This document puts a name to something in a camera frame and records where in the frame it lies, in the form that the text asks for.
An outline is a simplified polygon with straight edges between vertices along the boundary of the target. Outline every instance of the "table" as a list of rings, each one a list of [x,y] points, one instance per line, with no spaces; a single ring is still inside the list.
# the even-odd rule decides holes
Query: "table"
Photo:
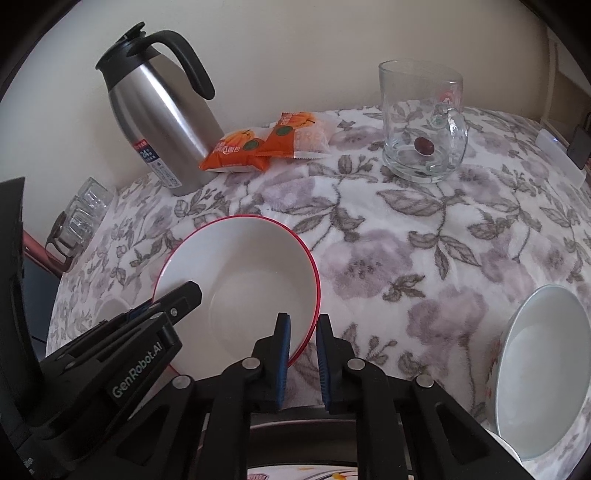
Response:
[[[524,118],[466,108],[463,165],[421,185],[382,165],[378,108],[330,113],[340,119],[330,158],[220,174],[186,197],[173,197],[153,174],[120,191],[63,276],[48,352],[92,327],[109,298],[131,306],[149,299],[164,261],[195,228],[264,215],[312,250],[321,312],[357,356],[396,377],[428,372],[482,421],[494,345],[519,304],[559,283],[591,309],[591,192],[553,169],[534,143],[539,124]],[[285,406],[321,402],[311,342],[288,372]],[[566,478],[591,440],[590,420],[587,398],[564,439],[526,462],[528,470]]]

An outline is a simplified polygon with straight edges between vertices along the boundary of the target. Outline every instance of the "mug handle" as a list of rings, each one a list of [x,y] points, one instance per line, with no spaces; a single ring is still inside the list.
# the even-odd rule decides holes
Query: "mug handle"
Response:
[[[468,127],[464,116],[446,102],[438,103],[433,109],[429,124],[436,130],[445,128],[451,135],[450,151],[462,152],[456,159],[457,164],[464,158],[468,145]]]

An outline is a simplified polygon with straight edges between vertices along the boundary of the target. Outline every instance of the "bread packet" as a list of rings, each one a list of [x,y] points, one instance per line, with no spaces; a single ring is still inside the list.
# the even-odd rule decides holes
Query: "bread packet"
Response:
[[[270,133],[271,128],[256,127],[232,132],[217,142],[199,168],[219,172],[266,171],[269,158],[259,151]]]
[[[339,121],[315,112],[282,113],[257,155],[279,158],[323,158]]]

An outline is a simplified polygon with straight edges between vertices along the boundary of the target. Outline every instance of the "thermos label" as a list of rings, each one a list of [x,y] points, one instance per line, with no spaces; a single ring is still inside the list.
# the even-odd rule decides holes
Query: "thermos label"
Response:
[[[166,188],[175,189],[182,185],[180,180],[174,175],[170,168],[167,167],[166,163],[162,161],[160,156],[154,151],[150,144],[146,142],[146,140],[140,140],[139,142],[134,143],[134,148]]]

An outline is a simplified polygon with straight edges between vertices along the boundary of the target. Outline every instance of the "beige wall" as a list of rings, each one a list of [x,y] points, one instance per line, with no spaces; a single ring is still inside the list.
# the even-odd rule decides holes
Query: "beige wall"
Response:
[[[0,103],[0,180],[26,176],[25,228],[39,240],[88,176],[123,186],[145,171],[94,70],[140,20],[191,42],[224,130],[282,110],[378,103],[377,65],[396,57],[463,73],[467,105],[541,113],[545,31],[518,0],[84,0],[41,40]]]

